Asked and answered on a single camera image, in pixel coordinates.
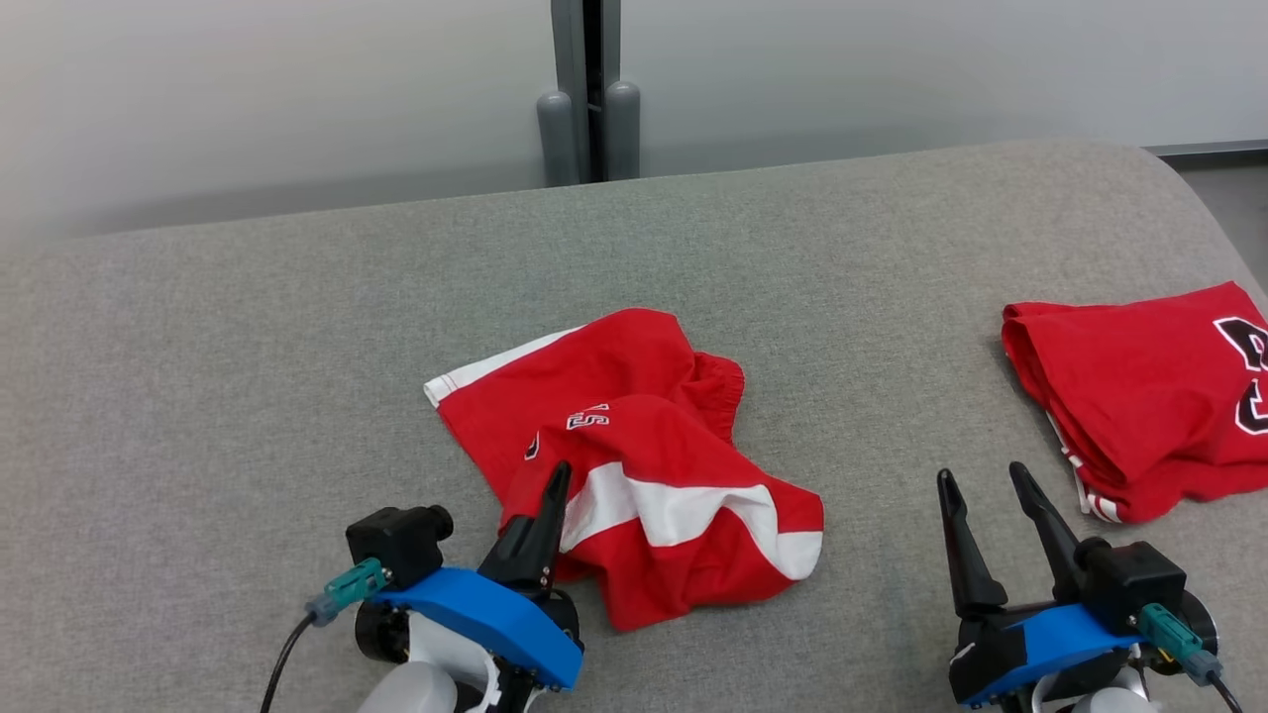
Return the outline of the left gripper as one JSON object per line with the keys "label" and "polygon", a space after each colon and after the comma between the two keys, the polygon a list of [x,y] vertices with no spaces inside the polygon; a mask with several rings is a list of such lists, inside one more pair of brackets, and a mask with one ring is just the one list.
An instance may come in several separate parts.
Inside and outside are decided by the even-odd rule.
{"label": "left gripper", "polygon": [[558,461],[535,516],[512,516],[478,573],[431,573],[364,603],[355,639],[392,664],[363,712],[527,712],[574,689],[579,614],[555,590],[572,467]]}

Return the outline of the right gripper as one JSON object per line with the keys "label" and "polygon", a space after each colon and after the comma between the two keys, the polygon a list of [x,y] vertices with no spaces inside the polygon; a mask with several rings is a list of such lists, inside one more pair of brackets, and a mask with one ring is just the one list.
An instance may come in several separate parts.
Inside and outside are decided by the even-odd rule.
{"label": "right gripper", "polygon": [[1097,694],[1115,689],[1150,703],[1146,672],[1189,672],[1194,664],[1216,664],[1219,632],[1208,609],[1183,594],[1177,609],[1150,603],[1118,620],[1102,623],[1082,603],[1079,540],[1019,461],[1008,466],[1019,509],[1040,537],[1056,604],[1004,610],[1006,587],[983,559],[967,521],[967,505],[948,468],[938,469],[937,494],[948,559],[960,644],[948,664],[955,702],[967,709],[1041,712],[1061,703],[1066,712],[1090,707]]}

